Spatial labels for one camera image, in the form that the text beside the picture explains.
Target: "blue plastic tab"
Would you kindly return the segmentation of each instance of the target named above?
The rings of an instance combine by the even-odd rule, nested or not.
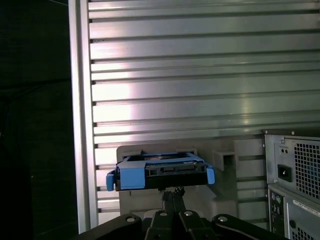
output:
[[[105,178],[106,181],[106,190],[111,192],[114,190],[114,185],[115,185],[115,171],[111,171],[106,175]]]
[[[144,189],[145,168],[120,169],[121,189]]]
[[[214,171],[213,167],[210,165],[207,165],[206,177],[208,179],[208,184],[215,184],[215,182],[216,182],[215,171]]]

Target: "port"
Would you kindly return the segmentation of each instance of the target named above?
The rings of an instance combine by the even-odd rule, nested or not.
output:
[[[286,147],[279,147],[279,150],[280,150],[280,155],[286,155],[289,153],[289,150]]]

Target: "dark background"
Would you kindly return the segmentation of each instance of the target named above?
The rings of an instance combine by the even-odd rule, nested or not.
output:
[[[65,5],[0,3],[0,97],[13,99],[2,141],[8,152],[1,148],[0,154],[2,193],[8,226],[22,224],[24,239],[31,209],[36,240],[64,240],[78,232],[68,1],[57,1]]]

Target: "screw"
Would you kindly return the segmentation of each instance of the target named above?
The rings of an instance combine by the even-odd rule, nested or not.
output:
[[[218,220],[219,220],[220,222],[226,222],[226,221],[228,221],[228,218],[226,218],[225,216],[220,216],[220,217],[218,218]]]
[[[185,213],[184,213],[184,215],[186,215],[186,216],[191,216],[193,213],[192,213],[192,211],[186,211]]]
[[[133,217],[128,217],[128,218],[126,219],[126,221],[129,222],[129,223],[132,223],[132,222],[135,221],[135,219],[134,219]]]

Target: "horizontal metal slat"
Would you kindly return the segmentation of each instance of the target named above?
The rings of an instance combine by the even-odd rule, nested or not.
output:
[[[301,31],[319,29],[318,20],[319,14],[294,14],[108,21],[90,23],[89,30],[91,39]]]
[[[93,121],[116,122],[319,110],[320,94],[281,94],[243,98],[189,99],[106,104],[93,107]]]
[[[237,192],[238,200],[265,198],[267,189],[248,189]]]
[[[320,33],[108,41],[90,48],[92,60],[318,50]]]
[[[295,124],[270,124],[264,125],[267,129],[283,129],[288,128],[315,128],[320,127],[319,122],[300,122]],[[112,143],[124,144],[132,142],[145,142],[150,141],[167,141],[167,140],[185,140],[185,139],[199,139],[199,138],[214,138],[214,137],[229,137],[239,135],[258,135],[261,134],[261,125],[248,127],[229,127],[229,128],[216,128],[216,129],[197,129],[197,130],[181,130],[181,131],[164,131],[152,133],[139,133],[139,134],[120,134],[120,135],[107,135],[96,136],[94,143],[99,144],[100,147],[108,146]]]
[[[253,223],[253,224],[259,228],[268,230],[268,223],[267,222],[258,222],[258,223]]]
[[[120,211],[100,212],[98,213],[98,224],[104,224],[116,217],[120,216]]]
[[[92,86],[92,100],[114,101],[172,97],[320,90],[320,72],[205,79],[102,83]]]
[[[237,178],[261,177],[266,175],[266,160],[239,161],[236,169]]]
[[[120,201],[117,198],[110,199],[98,199],[99,209],[108,209],[112,211],[120,210]]]
[[[175,68],[214,67],[242,64],[283,64],[294,62],[320,62],[319,52],[263,53],[247,55],[225,55],[209,57],[189,57],[157,60],[120,60],[115,62],[98,61],[91,64],[92,73],[110,71],[168,70]]]
[[[255,0],[251,5],[259,4],[294,4],[316,3],[317,0]],[[89,10],[121,10],[139,8],[181,8],[198,6],[232,6],[248,5],[246,0],[117,0],[117,1],[92,1],[89,2]]]
[[[177,4],[176,1],[117,1],[113,2],[91,2],[89,3],[90,19],[111,19],[111,18],[136,18],[152,16],[185,16],[185,15],[222,15],[237,13],[276,13],[290,11],[310,11],[317,10],[316,0],[311,1],[265,1],[248,4],[247,2],[233,2],[224,4],[223,2],[197,3],[195,1],[187,5]]]
[[[236,183],[238,190],[247,190],[247,189],[264,189],[267,187],[266,181],[242,181]]]
[[[95,165],[115,165],[117,163],[117,147],[96,148],[94,150]]]
[[[117,71],[117,72],[97,72],[91,75],[93,81],[99,80],[122,80],[140,78],[159,77],[182,77],[182,76],[204,76],[223,74],[247,74],[247,73],[272,73],[272,72],[292,72],[292,71],[314,71],[320,70],[319,62],[299,62],[299,63],[275,63],[275,64],[238,64],[230,66],[211,67],[190,67],[190,68],[169,68],[141,71]]]
[[[234,152],[239,157],[260,156],[264,154],[262,139],[235,140]]]
[[[118,191],[97,191],[97,198],[99,199],[116,199],[119,198],[119,192]]]
[[[267,217],[267,203],[246,202],[238,204],[238,217],[242,220],[265,219]]]
[[[114,170],[114,168],[96,170],[95,171],[96,186],[97,187],[105,187],[107,185],[107,183],[106,183],[107,174],[113,170]]]
[[[105,139],[101,135],[133,134],[133,133],[152,133],[163,131],[183,131],[194,129],[223,129],[223,128],[245,128],[247,126],[265,126],[272,124],[292,124],[310,122],[310,120],[320,121],[319,112],[291,112],[288,114],[263,114],[263,115],[244,115],[244,116],[224,116],[218,119],[177,119],[172,121],[157,122],[128,122],[120,124],[103,124],[94,128],[96,143],[103,143]],[[99,148],[95,153],[96,165],[109,164],[111,161],[116,162],[116,150],[113,152],[105,151],[108,148]]]

